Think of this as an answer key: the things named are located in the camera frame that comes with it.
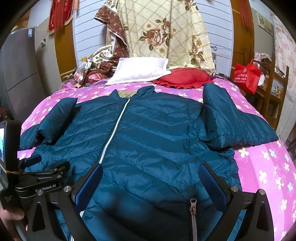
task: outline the rubber band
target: rubber band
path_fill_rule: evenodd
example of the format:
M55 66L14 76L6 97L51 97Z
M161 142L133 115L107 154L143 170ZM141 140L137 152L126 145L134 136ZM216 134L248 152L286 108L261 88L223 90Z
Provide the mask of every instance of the rubber band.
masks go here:
M4 169L4 167L1 165L1 162L0 162L0 167L2 168L2 170L6 173L6 174L15 174L15 175L19 175L20 172L11 172L11 171L7 171Z

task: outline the small screen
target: small screen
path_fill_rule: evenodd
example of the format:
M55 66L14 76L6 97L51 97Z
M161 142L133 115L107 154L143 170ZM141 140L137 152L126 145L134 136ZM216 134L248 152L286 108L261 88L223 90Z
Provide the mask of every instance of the small screen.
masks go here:
M4 129L0 128L0 163L4 166Z

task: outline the pink floral bedsheet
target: pink floral bedsheet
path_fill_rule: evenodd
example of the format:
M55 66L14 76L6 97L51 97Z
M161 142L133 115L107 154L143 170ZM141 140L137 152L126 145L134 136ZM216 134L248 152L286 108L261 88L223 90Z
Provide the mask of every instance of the pink floral bedsheet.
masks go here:
M239 89L225 79L215 78L216 85L225 88L236 107L243 112L260 116L246 101ZM134 91L141 87L154 85L151 82L96 85L80 89L64 89L43 100L22 125L22 132L40 123L53 106L65 97L78 98L78 102L109 95L113 90ZM202 102L203 87L191 90L177 90L154 85L156 92L164 92L191 98ZM20 151L19 158L30 157L32 150ZM234 158L239 167L239 178L243 191L256 192L259 188L266 191L274 223L275 241L281 240L296 221L296 169L279 140L255 147L240 147L235 150Z

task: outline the red tote bag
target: red tote bag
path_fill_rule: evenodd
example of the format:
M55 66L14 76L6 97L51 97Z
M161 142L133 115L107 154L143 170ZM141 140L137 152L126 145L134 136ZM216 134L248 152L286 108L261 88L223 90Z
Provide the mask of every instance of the red tote bag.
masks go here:
M236 64L232 79L233 82L235 82L235 84L243 91L255 94L260 75L261 70L253 64L252 59L246 67Z

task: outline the wooden door frame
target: wooden door frame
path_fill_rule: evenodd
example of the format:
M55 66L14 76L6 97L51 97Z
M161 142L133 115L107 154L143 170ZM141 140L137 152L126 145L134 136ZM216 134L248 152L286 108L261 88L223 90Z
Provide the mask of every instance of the wooden door frame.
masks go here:
M73 20L57 34L54 33L54 44L59 73L63 82L62 78L77 67L73 39Z
M230 77L233 76L236 63L246 66L254 58L254 25L252 25L252 29L246 29L242 25L238 1L230 0L233 18L233 54Z

